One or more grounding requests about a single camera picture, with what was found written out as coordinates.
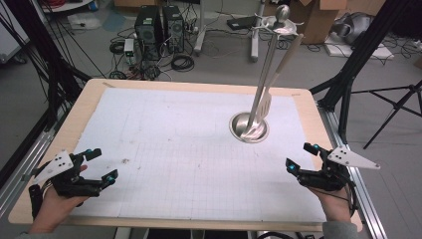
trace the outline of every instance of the black cable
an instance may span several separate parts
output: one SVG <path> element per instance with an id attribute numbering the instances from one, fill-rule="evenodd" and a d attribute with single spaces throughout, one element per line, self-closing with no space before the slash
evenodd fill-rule
<path id="1" fill-rule="evenodd" d="M 123 36 L 121 33 L 123 33 L 123 32 L 126 32 L 126 31 L 129 31 L 129 30 L 132 30 L 132 32 L 130 32 L 127 36 Z M 122 30 L 122 31 L 119 31 L 118 33 L 117 33 L 117 37 L 114 37 L 114 38 L 111 38 L 111 40 L 109 40 L 111 43 L 113 43 L 113 42 L 119 42 L 119 41 L 124 41 L 125 39 L 129 39 L 130 38 L 130 35 L 132 35 L 133 33 L 135 33 L 135 31 L 134 31 L 134 28 L 133 27 L 131 27 L 131 28 L 127 28 L 127 29 L 124 29 L 124 30 Z"/>
<path id="2" fill-rule="evenodd" d="M 191 3 L 190 6 L 192 7 L 192 11 L 195 14 L 195 18 L 193 19 L 193 22 L 191 22 L 191 26 L 195 26 L 196 25 L 196 21 L 198 21 L 198 14 L 195 11 L 195 8 L 193 7 L 193 4 Z"/>
<path id="3" fill-rule="evenodd" d="M 220 9 L 220 12 L 218 13 L 217 18 L 216 18 L 214 21 L 212 21 L 212 22 L 210 22 L 210 23 L 208 23 L 208 24 L 205 24 L 206 26 L 209 26 L 209 25 L 211 25 L 211 24 L 213 24 L 213 23 L 215 23 L 215 22 L 217 22 L 217 21 L 218 21 L 218 19 L 219 19 L 219 18 L 220 18 L 220 16 L 221 16 L 221 13 L 223 12 L 223 4 L 224 4 L 224 1 L 223 1 L 223 0 L 221 0 L 221 9 Z"/>
<path id="4" fill-rule="evenodd" d="M 65 28 L 65 31 L 69 34 L 69 36 L 72 38 L 72 40 L 74 40 L 75 44 L 77 44 L 77 46 L 80 48 L 80 50 L 85 54 L 85 56 L 90 60 L 90 62 L 94 65 L 94 67 L 102 74 L 102 76 L 104 78 L 106 78 L 106 76 L 103 74 L 103 72 L 99 69 L 99 67 L 94 63 L 93 59 L 90 58 L 90 56 L 88 56 L 87 52 L 84 51 L 84 49 L 81 47 L 81 45 L 78 43 L 78 41 L 72 36 L 72 34 L 69 33 L 69 31 Z"/>
<path id="5" fill-rule="evenodd" d="M 49 10 L 49 12 L 50 13 L 53 13 L 53 10 L 52 10 L 52 7 L 51 7 L 51 5 L 50 5 L 50 2 L 49 1 L 42 1 L 43 2 L 43 4 L 44 4 L 44 7 L 47 9 L 47 10 Z M 52 25 L 51 25 L 51 23 L 50 23 L 50 21 L 47 21 L 47 23 L 48 23 L 48 25 L 50 26 L 50 29 L 53 29 L 53 27 L 52 27 Z M 69 63 L 71 63 L 72 64 L 72 66 L 74 67 L 75 66 L 75 64 L 74 64 L 74 62 L 73 62 L 73 60 L 72 60 L 72 57 L 71 57 L 71 54 L 70 54 L 70 52 L 69 52 L 69 49 L 68 49 L 68 45 L 66 44 L 66 41 L 63 39 L 63 34 L 62 34 L 62 31 L 60 30 L 60 28 L 58 28 L 58 30 L 59 30 L 59 33 L 60 33 L 60 36 L 61 36 L 61 38 L 62 38 L 62 40 L 63 40 L 63 44 L 65 45 L 65 48 L 66 48 L 66 50 L 67 50 L 67 53 L 69 54 L 69 57 L 68 57 L 68 55 L 66 54 L 66 52 L 65 52 L 65 50 L 64 50 L 64 48 L 63 48 L 63 46 L 62 46 L 62 43 L 61 43 L 61 41 L 60 41 L 60 38 L 56 35 L 56 32 L 53 32 L 53 34 L 55 35 L 55 38 L 56 39 L 58 39 L 58 41 L 57 41 L 57 44 L 60 46 L 60 48 L 62 49 L 62 53 L 65 55 L 65 58 L 66 58 L 66 60 L 69 62 Z"/>
<path id="6" fill-rule="evenodd" d="M 171 69 L 176 72 L 189 72 L 195 67 L 195 62 L 190 56 L 177 55 L 171 61 Z"/>
<path id="7" fill-rule="evenodd" d="M 9 23 L 10 23 L 12 30 L 16 32 L 15 27 L 13 26 L 12 19 L 10 18 L 9 12 L 7 11 L 6 7 L 4 6 L 3 1 L 0 1 L 0 4 L 3 7 L 4 12 L 6 13 L 7 19 L 9 19 Z"/>
<path id="8" fill-rule="evenodd" d="M 325 194 L 325 195 L 328 195 L 328 196 L 332 196 L 332 197 L 335 197 L 335 198 L 338 198 L 338 199 L 341 199 L 341 200 L 344 200 L 344 201 L 347 201 L 347 202 L 350 202 L 347 198 L 344 198 L 344 197 L 340 197 L 340 196 L 337 196 L 337 195 L 333 195 L 333 194 L 330 194 L 330 193 L 327 193 L 327 192 L 324 192 L 324 191 L 320 191 L 320 190 L 316 190 L 316 189 L 312 189 L 313 191 L 315 191 L 315 192 L 319 192 L 319 193 L 321 193 L 321 194 Z"/>
<path id="9" fill-rule="evenodd" d="M 251 32 L 251 29 L 248 29 L 248 32 L 246 32 L 246 33 L 230 32 L 230 31 L 227 31 L 227 30 L 221 30 L 221 29 L 207 29 L 206 31 L 207 31 L 207 32 L 223 32 L 223 33 L 226 33 L 226 34 L 231 34 L 231 35 L 241 35 L 241 36 L 247 36 L 247 35 Z"/>
<path id="10" fill-rule="evenodd" d="M 305 239 L 304 235 L 302 235 L 301 232 L 296 232 L 295 234 L 298 237 L 298 239 Z"/>
<path id="11" fill-rule="evenodd" d="M 3 25 L 3 27 L 10 33 L 10 35 L 16 40 L 16 42 L 21 46 L 21 48 L 27 53 L 28 58 L 30 59 L 30 61 L 32 62 L 32 64 L 35 67 L 35 70 L 38 74 L 40 83 L 41 83 L 41 87 L 43 89 L 43 93 L 44 96 L 46 97 L 46 99 L 48 98 L 47 96 L 47 92 L 46 89 L 44 87 L 44 84 L 42 84 L 41 81 L 47 81 L 47 76 L 45 75 L 45 71 L 46 69 L 41 69 L 39 67 L 39 65 L 37 64 L 37 61 L 41 62 L 40 59 L 35 59 L 34 58 L 34 53 L 32 51 L 29 51 L 28 46 L 24 43 L 24 41 L 22 40 L 22 37 L 16 32 L 14 31 L 14 29 L 11 28 L 11 25 L 7 24 L 7 22 L 5 21 L 3 15 L 0 13 L 0 23 Z"/>
<path id="12" fill-rule="evenodd" d="M 267 237 L 278 237 L 278 238 L 283 238 L 283 239 L 294 239 L 293 237 L 280 233 L 280 232 L 266 232 L 264 234 L 262 234 L 261 236 L 257 237 L 257 239 L 264 239 Z"/>
<path id="13" fill-rule="evenodd" d="M 109 50 L 116 55 L 122 55 L 124 53 L 124 42 L 113 42 L 109 45 Z"/>
<path id="14" fill-rule="evenodd" d="M 22 38 L 22 36 L 18 32 L 16 32 L 15 28 L 13 27 L 13 23 L 11 22 L 10 17 L 8 15 L 7 11 L 6 11 L 6 8 L 4 7 L 3 4 L 2 4 L 2 6 L 3 6 L 3 9 L 6 12 L 8 18 L 9 18 L 9 21 L 10 21 L 10 22 L 7 22 L 6 18 L 3 16 L 3 14 L 0 13 L 0 19 L 3 19 L 3 21 L 2 21 L 3 26 L 10 33 L 10 35 L 13 38 L 15 38 L 16 42 L 21 46 L 22 49 L 24 49 L 24 51 L 27 53 L 27 55 L 32 54 L 35 62 L 39 63 L 40 66 L 43 66 L 41 59 L 30 48 L 27 47 L 25 40 Z"/>
<path id="15" fill-rule="evenodd" d="M 263 38 L 263 35 L 271 35 L 271 34 L 269 34 L 269 33 L 267 33 L 267 34 L 266 33 L 259 33 L 258 34 L 260 40 L 261 41 L 268 42 L 268 46 L 270 46 L 270 40 L 271 40 L 271 38 L 264 39 Z M 291 43 L 293 42 L 293 40 L 294 39 L 290 39 L 290 38 L 287 38 L 285 36 L 281 36 L 279 38 L 279 41 L 277 42 L 276 49 L 278 49 L 278 50 L 288 50 L 289 49 L 289 46 L 291 45 Z"/>
<path id="16" fill-rule="evenodd" d="M 157 66 L 149 66 L 143 70 L 143 73 L 145 74 L 147 79 L 154 80 L 161 74 L 161 71 Z"/>
<path id="17" fill-rule="evenodd" d="M 350 209 L 350 217 L 352 217 L 353 216 L 353 214 L 354 214 L 354 212 L 358 209 L 358 207 L 357 207 L 357 195 L 356 195 L 356 191 L 354 190 L 354 187 L 356 186 L 355 184 L 354 184 L 354 182 L 352 181 L 352 180 L 350 180 L 350 178 L 348 178 L 348 177 L 345 177 L 344 175 L 342 175 L 342 174 L 337 174 L 337 176 L 339 177 L 339 178 L 342 178 L 343 179 L 343 181 L 345 181 L 345 183 L 347 183 L 347 185 L 348 185 L 348 189 L 350 190 L 350 194 L 351 194 L 351 200 L 353 201 L 353 202 L 349 202 L 349 209 Z"/>
<path id="18" fill-rule="evenodd" d="M 189 55 L 189 56 L 192 56 L 192 54 L 193 54 L 193 46 L 192 46 L 192 44 L 189 42 L 189 40 L 185 40 L 186 42 L 187 42 L 187 44 L 189 44 L 189 46 L 190 46 L 190 53 L 186 50 L 186 48 L 184 49 L 184 51 Z"/>
<path id="19" fill-rule="evenodd" d="M 320 52 L 321 45 L 316 44 L 308 44 L 307 45 L 308 50 L 311 52 Z"/>

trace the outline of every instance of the table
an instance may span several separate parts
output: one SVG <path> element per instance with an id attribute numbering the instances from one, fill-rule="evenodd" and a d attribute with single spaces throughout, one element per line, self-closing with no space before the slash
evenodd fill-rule
<path id="1" fill-rule="evenodd" d="M 78 143 L 81 132 L 96 109 L 102 93 L 107 88 L 130 88 L 161 91 L 211 92 L 248 94 L 255 93 L 255 87 L 224 86 L 186 83 L 135 82 L 118 80 L 90 80 L 75 103 L 73 109 L 57 133 L 46 155 L 40 162 L 49 161 L 58 151 L 65 148 L 72 152 Z M 318 143 L 322 147 L 332 148 L 320 119 L 314 99 L 308 90 L 303 89 L 271 89 L 274 96 L 292 97 L 297 106 L 307 141 Z M 316 168 L 320 168 L 318 157 L 313 159 Z M 27 189 L 22 193 L 9 215 L 11 223 L 32 223 L 31 204 Z M 362 225 L 357 213 L 352 218 L 359 230 Z M 236 221 L 195 221 L 170 219 L 138 219 L 138 218 L 101 218 L 72 216 L 66 222 L 71 225 L 101 225 L 124 227 L 160 227 L 190 229 L 227 229 L 253 231 L 321 231 L 320 223 L 277 223 L 277 222 L 236 222 Z"/>

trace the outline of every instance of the white paper sheet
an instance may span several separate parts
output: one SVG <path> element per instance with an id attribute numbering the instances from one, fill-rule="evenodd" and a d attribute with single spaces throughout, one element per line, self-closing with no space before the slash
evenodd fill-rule
<path id="1" fill-rule="evenodd" d="M 286 157 L 314 169 L 303 150 L 295 102 L 273 97 L 270 134 L 236 139 L 230 118 L 253 96 L 107 89 L 75 152 L 101 148 L 83 172 L 118 169 L 115 185 L 76 215 L 236 221 L 322 222 L 317 198 L 286 172 Z"/>

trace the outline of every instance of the gray floor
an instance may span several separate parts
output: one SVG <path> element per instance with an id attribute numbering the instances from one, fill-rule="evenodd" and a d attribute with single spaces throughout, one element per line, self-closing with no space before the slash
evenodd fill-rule
<path id="1" fill-rule="evenodd" d="M 115 12 L 110 6 L 101 8 L 95 14 L 104 25 L 96 30 L 78 33 L 74 37 L 100 69 L 107 72 L 111 68 L 112 56 L 108 50 L 109 39 L 115 37 L 116 32 L 131 27 L 133 20 L 126 19 L 121 25 L 106 25 L 109 24 L 110 17 L 121 17 L 121 13 Z M 224 25 L 225 19 L 227 17 L 222 16 L 211 27 L 228 29 Z M 205 54 L 194 57 L 194 70 L 188 73 L 170 71 L 168 74 L 171 79 L 161 74 L 158 80 L 256 86 L 264 63 L 267 42 L 260 42 L 258 63 L 249 60 L 249 46 L 248 37 L 207 33 L 203 49 Z M 92 76 L 99 74 L 75 44 L 71 44 L 70 49 L 80 70 Z M 391 49 L 393 53 L 399 51 L 399 48 Z M 285 51 L 277 51 L 274 65 L 280 62 L 284 53 Z M 385 66 L 377 60 L 370 60 L 355 80 L 353 90 L 402 87 L 418 83 L 422 79 L 422 70 L 415 68 L 413 62 L 419 56 L 420 54 L 405 59 L 396 55 Z M 320 52 L 311 52 L 306 46 L 301 46 L 283 71 L 282 78 L 276 82 L 276 87 L 309 89 L 335 76 L 345 61 L 344 58 L 329 57 L 323 48 Z M 406 93 L 407 91 L 394 91 L 384 95 L 397 101 Z M 0 106 L 2 167 L 44 112 L 47 104 L 30 64 L 1 66 L 0 95 L 3 103 Z M 316 100 L 321 97 L 323 93 L 315 95 Z M 416 96 L 406 106 L 419 111 Z M 369 149 L 362 149 L 391 110 L 392 105 L 370 94 L 352 95 L 347 139 L 352 150 L 382 166 L 380 171 L 361 170 L 361 173 L 388 238 L 419 238 L 422 234 L 422 187 L 419 184 L 419 172 L 422 169 L 421 118 L 400 111 Z M 27 226 L 11 225 L 7 221 L 7 214 L 8 212 L 0 220 L 2 237 L 13 238 Z M 61 238 L 112 238 L 113 232 L 114 228 L 109 227 L 78 227 L 75 230 L 75 227 L 62 226 L 58 230 Z M 139 234 L 139 231 L 135 231 L 132 238 L 139 238 Z M 368 237 L 365 230 L 360 236 Z"/>

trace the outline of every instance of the person's hand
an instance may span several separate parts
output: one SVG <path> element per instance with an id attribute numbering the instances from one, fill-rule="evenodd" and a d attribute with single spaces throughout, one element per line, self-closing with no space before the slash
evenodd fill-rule
<path id="1" fill-rule="evenodd" d="M 81 171 L 87 169 L 86 165 L 81 167 Z M 58 227 L 72 210 L 87 200 L 88 197 L 63 197 L 57 194 L 56 189 L 51 186 L 47 189 L 46 194 L 44 195 L 44 201 L 41 205 L 40 212 L 35 218 L 29 234 L 35 233 L 51 233 L 56 227 Z"/>
<path id="2" fill-rule="evenodd" d="M 350 209 L 344 188 L 340 191 L 324 191 L 309 187 L 309 190 L 319 199 L 326 221 L 350 222 Z"/>

